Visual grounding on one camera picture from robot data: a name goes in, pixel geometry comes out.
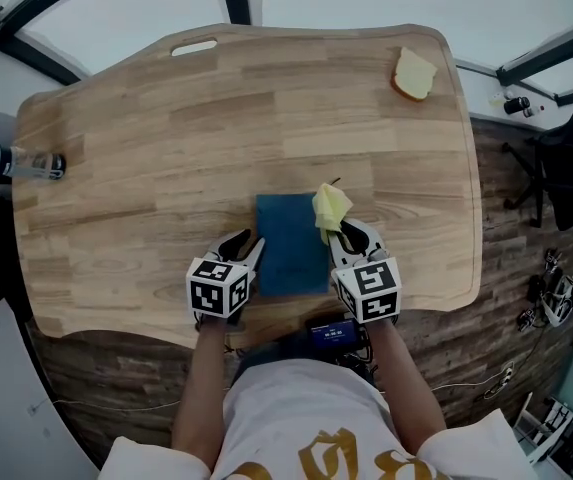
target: wooden floor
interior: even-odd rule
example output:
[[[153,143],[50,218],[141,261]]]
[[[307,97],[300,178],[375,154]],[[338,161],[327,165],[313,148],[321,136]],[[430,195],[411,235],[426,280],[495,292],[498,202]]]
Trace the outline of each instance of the wooden floor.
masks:
[[[531,134],[484,121],[473,121],[473,131],[483,197],[479,296],[470,306],[451,313],[405,312],[397,327],[432,387],[479,382],[511,360],[516,375],[507,389],[490,400],[475,401],[490,384],[437,391],[449,426],[474,422],[497,407],[511,421],[529,391],[535,392],[534,403],[541,404],[573,342],[573,316],[557,329],[548,326],[520,333],[515,324],[528,305],[524,298],[528,279],[541,273],[547,248],[559,248],[562,268],[573,272],[573,229],[557,231],[550,207],[545,207],[543,227],[533,229],[528,225],[532,201],[520,210],[506,211],[502,206],[504,198],[516,196],[525,187],[527,177],[512,157],[500,153],[500,146],[508,141],[522,147],[521,141]],[[29,331],[59,398],[137,408],[181,397],[190,350],[116,332],[83,332],[58,340],[41,335],[34,325],[29,325]],[[229,379],[236,365],[236,357],[228,355]],[[63,407],[99,463],[120,435],[167,445],[175,412],[175,407],[130,413],[82,405]]]

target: gold print on shirt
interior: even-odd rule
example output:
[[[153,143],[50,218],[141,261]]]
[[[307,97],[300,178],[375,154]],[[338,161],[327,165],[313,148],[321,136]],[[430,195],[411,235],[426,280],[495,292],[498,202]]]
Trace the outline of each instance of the gold print on shirt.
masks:
[[[323,473],[319,469],[317,461],[313,456],[313,448],[318,444],[331,445],[322,454],[326,473]],[[357,440],[355,439],[355,435],[345,428],[340,428],[333,436],[320,430],[312,443],[306,448],[299,450],[299,460],[306,478],[308,480],[332,480],[339,471],[339,452],[342,453],[346,461],[349,480],[355,480],[357,478],[358,469]]]
[[[433,476],[428,465],[418,458],[406,459],[395,450],[380,453],[375,457],[375,465],[384,472],[379,480],[395,480],[397,473],[407,467],[415,468],[415,480],[448,480],[448,477],[439,471],[435,471],[437,476]]]
[[[273,480],[266,468],[257,462],[244,462],[230,474],[232,475],[245,476],[250,480]]]

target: person's arm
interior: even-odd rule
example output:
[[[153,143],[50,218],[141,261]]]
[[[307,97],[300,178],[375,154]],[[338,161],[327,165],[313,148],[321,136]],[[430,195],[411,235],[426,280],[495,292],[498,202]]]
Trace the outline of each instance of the person's arm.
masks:
[[[393,425],[402,446],[415,455],[431,436],[446,430],[444,415],[389,319],[366,324]]]
[[[224,440],[226,319],[202,322],[188,381],[173,423],[171,448],[201,459],[213,471]]]

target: office chair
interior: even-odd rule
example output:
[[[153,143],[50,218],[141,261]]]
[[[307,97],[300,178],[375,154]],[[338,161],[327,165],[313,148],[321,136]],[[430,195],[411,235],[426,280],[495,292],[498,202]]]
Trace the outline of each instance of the office chair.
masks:
[[[526,143],[534,146],[534,165],[509,144],[502,145],[502,152],[511,153],[530,177],[528,188],[516,201],[506,199],[504,208],[518,208],[534,194],[537,217],[531,219],[530,224],[540,228],[544,192],[547,192],[555,212],[557,228],[565,231],[573,227],[573,115],[565,125],[530,138]]]

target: yellow cloth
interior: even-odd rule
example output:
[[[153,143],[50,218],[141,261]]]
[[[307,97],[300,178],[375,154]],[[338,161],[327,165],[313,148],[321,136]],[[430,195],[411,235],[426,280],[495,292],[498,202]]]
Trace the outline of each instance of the yellow cloth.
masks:
[[[313,196],[315,227],[321,229],[322,241],[328,245],[326,231],[340,231],[340,222],[351,209],[353,203],[344,192],[328,183],[322,183]]]

